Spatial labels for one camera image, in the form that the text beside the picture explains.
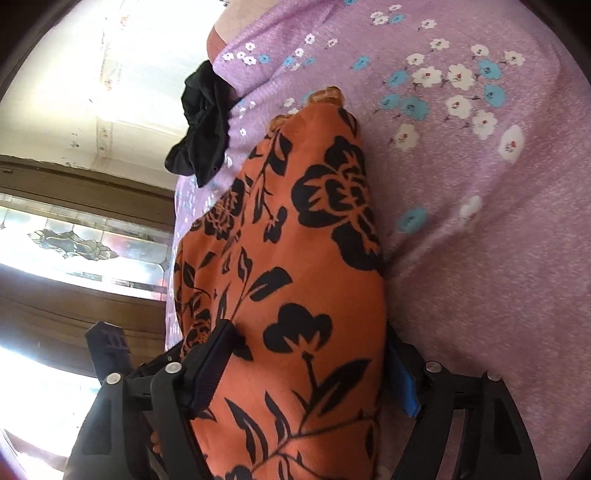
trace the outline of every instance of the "black fabric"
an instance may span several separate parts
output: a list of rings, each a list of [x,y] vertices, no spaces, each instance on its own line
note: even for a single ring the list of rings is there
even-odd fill
[[[187,135],[175,145],[164,162],[170,173],[197,177],[203,187],[223,164],[228,147],[230,85],[205,61],[187,80],[181,98]]]

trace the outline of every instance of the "metal screw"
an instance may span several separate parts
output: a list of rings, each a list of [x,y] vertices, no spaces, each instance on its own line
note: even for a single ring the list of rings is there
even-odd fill
[[[179,364],[178,362],[173,362],[171,364],[168,364],[164,369],[169,374],[175,374],[180,372],[182,368],[183,366],[181,364]]]
[[[486,376],[488,377],[488,380],[490,380],[491,382],[498,382],[502,378],[499,374],[493,372],[486,372]]]
[[[109,385],[115,385],[121,381],[121,374],[109,374],[106,381]]]
[[[443,370],[443,367],[439,362],[427,362],[426,367],[427,371],[431,372],[432,374],[441,373],[441,370]]]

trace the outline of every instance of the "stained glass window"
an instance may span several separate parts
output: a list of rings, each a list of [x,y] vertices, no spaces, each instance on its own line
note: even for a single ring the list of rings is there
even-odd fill
[[[0,193],[0,263],[81,287],[165,300],[172,235]]]

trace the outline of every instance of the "white ceiling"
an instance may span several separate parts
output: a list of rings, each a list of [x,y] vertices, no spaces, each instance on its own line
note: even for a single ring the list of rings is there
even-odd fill
[[[0,154],[173,189],[164,159],[186,132],[184,79],[222,11],[217,0],[83,0],[0,103]]]

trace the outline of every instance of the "window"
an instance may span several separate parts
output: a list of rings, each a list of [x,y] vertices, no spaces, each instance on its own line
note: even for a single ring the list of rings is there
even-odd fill
[[[168,232],[0,193],[0,263],[81,287],[165,300]]]
[[[0,425],[22,440],[68,457],[99,391],[96,378],[46,367],[0,348]],[[31,480],[60,479],[41,460],[19,455]]]

